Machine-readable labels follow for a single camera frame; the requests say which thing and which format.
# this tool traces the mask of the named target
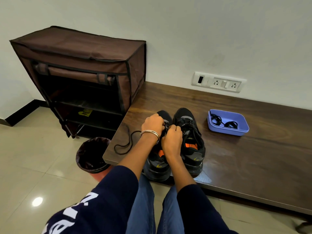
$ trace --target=red trash can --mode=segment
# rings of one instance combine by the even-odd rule
[[[110,144],[110,139],[95,137],[84,142],[77,151],[76,163],[82,170],[101,181],[114,167],[104,162],[103,154]]]

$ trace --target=electrical socket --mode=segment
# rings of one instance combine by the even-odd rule
[[[246,82],[241,78],[195,72],[192,85],[239,93]]]

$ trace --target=brown fabric shoe rack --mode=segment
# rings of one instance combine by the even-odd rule
[[[68,137],[111,139],[145,81],[146,41],[51,26],[10,43]]]

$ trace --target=plastic container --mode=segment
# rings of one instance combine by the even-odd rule
[[[82,170],[101,181],[114,167],[104,162],[103,154],[110,144],[110,139],[96,137],[84,142],[76,154],[76,163]]]
[[[219,116],[222,119],[222,122],[224,124],[229,121],[237,122],[238,124],[237,129],[224,127],[223,124],[221,124],[220,126],[213,124],[211,121],[210,113]],[[215,132],[219,132],[219,133],[242,136],[249,131],[249,126],[246,122],[246,119],[244,118],[242,114],[239,114],[239,113],[210,109],[208,113],[207,121],[208,121],[209,129]]]

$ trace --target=black shoe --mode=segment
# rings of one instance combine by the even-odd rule
[[[171,169],[161,148],[161,138],[167,134],[169,126],[172,125],[172,118],[166,111],[159,111],[157,113],[163,118],[165,129],[160,136],[160,142],[152,148],[144,164],[143,170],[148,179],[163,182],[170,177]]]
[[[180,126],[183,133],[181,157],[185,167],[191,175],[199,175],[206,149],[193,114],[186,108],[180,108],[174,115],[173,124]]]

